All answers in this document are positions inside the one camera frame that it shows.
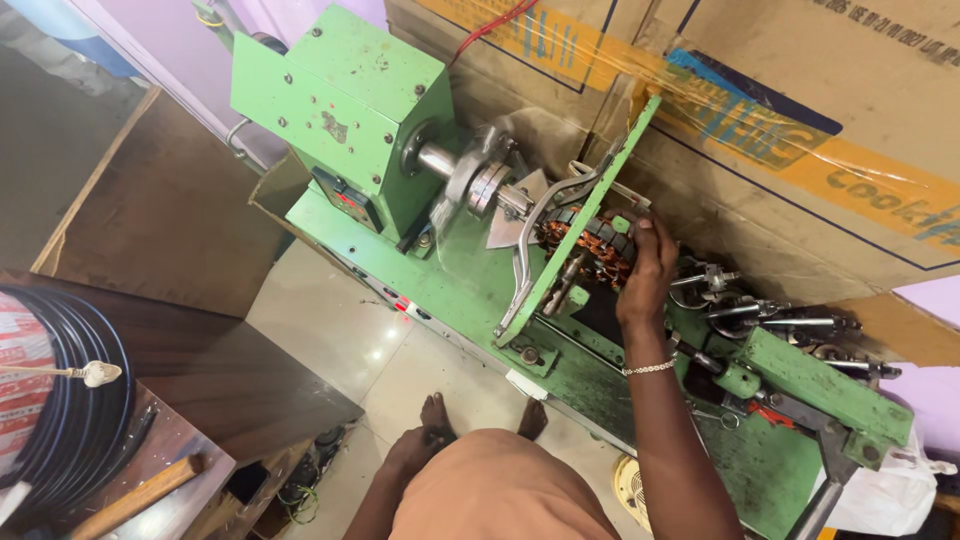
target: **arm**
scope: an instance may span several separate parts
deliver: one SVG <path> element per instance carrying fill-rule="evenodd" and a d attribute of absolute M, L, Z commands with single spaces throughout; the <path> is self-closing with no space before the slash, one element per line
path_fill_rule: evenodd
<path fill-rule="evenodd" d="M 344 540 L 387 540 L 394 528 L 394 514 L 410 480 L 440 451 L 444 440 L 423 427 L 407 430 L 394 443 L 383 465 L 373 476 L 367 495 L 357 508 Z"/>
<path fill-rule="evenodd" d="M 628 368 L 667 360 L 663 304 L 677 245 L 655 216 L 634 225 L 637 260 L 616 306 Z M 636 460 L 647 513 L 659 540 L 737 539 L 743 528 L 686 409 L 672 369 L 627 377 L 634 406 Z"/>

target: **brown shirt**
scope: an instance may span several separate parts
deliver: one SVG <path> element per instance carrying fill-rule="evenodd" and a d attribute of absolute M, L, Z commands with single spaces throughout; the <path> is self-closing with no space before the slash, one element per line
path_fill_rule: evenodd
<path fill-rule="evenodd" d="M 476 430 L 410 482 L 391 540 L 619 539 L 587 483 L 516 433 Z"/>

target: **person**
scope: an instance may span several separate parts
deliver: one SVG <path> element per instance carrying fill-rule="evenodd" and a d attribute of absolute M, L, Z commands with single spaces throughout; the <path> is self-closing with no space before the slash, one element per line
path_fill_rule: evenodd
<path fill-rule="evenodd" d="M 632 226 L 637 260 L 616 316 L 628 369 L 667 361 L 663 305 L 677 245 L 653 214 Z M 627 376 L 636 460 L 658 540 L 744 537 L 733 504 L 688 416 L 672 369 Z M 457 438 L 441 394 L 422 425 L 387 453 L 345 540 L 619 538 L 587 483 L 535 444 L 547 424 L 530 400 L 516 433 L 475 430 Z"/>

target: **red wire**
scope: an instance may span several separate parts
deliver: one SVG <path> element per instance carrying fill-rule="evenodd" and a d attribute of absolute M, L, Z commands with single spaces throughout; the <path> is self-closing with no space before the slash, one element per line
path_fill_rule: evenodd
<path fill-rule="evenodd" d="M 460 55 L 467 50 L 467 47 L 470 47 L 470 44 L 479 39 L 481 36 L 489 34 L 494 28 L 500 26 L 501 24 L 507 22 L 508 20 L 516 17 L 521 12 L 525 12 L 533 7 L 534 4 L 540 0 L 520 0 L 511 10 L 502 15 L 498 16 L 496 19 L 488 22 L 487 24 L 481 26 L 480 28 L 474 30 L 464 39 L 464 42 L 460 44 L 460 47 L 457 48 L 457 52 L 453 55 L 453 60 L 450 61 L 450 65 L 453 65 L 454 62 L 460 58 Z"/>

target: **green machine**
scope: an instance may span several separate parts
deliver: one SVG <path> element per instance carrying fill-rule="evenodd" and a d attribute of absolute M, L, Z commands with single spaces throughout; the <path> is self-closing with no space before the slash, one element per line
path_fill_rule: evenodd
<path fill-rule="evenodd" d="M 636 454 L 612 311 L 636 253 L 625 223 L 598 212 L 658 95 L 599 163 L 550 179 L 527 169 L 509 126 L 463 136 L 444 64 L 343 8 L 289 49 L 237 33 L 233 55 L 233 108 L 313 175 L 286 216 L 294 226 L 391 304 Z M 677 290 L 698 300 L 671 294 L 664 331 L 705 448 L 745 527 L 812 538 L 853 471 L 906 444 L 913 415 L 848 376 L 885 366 L 802 347 L 842 319 L 731 295 L 736 275 L 715 265 L 682 272 Z"/>

